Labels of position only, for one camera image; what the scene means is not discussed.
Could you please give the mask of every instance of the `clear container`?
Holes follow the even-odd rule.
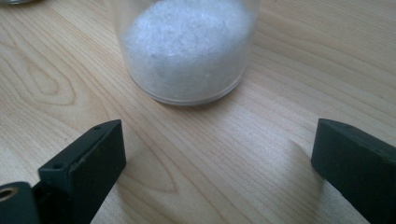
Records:
[[[260,0],[107,0],[132,80],[170,105],[230,92],[248,64]]]

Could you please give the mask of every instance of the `wood grain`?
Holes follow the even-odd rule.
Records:
[[[396,2],[262,0],[243,82],[210,105],[151,100],[106,5],[0,7],[0,185],[122,119],[128,164],[92,223],[365,223],[312,169],[318,118],[396,146]]]

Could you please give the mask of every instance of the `transparent jar wall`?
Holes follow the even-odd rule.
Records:
[[[241,80],[260,0],[107,0],[132,80],[171,105],[209,103]]]

